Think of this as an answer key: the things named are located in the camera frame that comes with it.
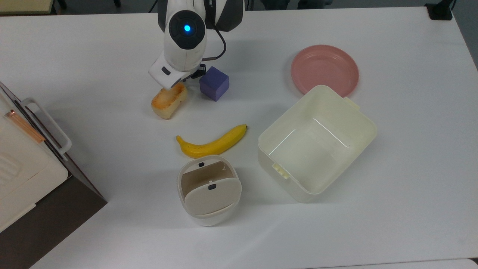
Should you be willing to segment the dark Franka gripper body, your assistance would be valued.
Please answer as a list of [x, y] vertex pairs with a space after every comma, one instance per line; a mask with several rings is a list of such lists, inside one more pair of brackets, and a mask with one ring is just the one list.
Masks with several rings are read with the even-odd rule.
[[188, 71], [179, 71], [173, 68], [165, 59], [164, 55], [160, 55], [157, 60], [149, 68], [149, 75], [164, 89], [170, 90], [183, 78], [187, 77], [196, 69]]

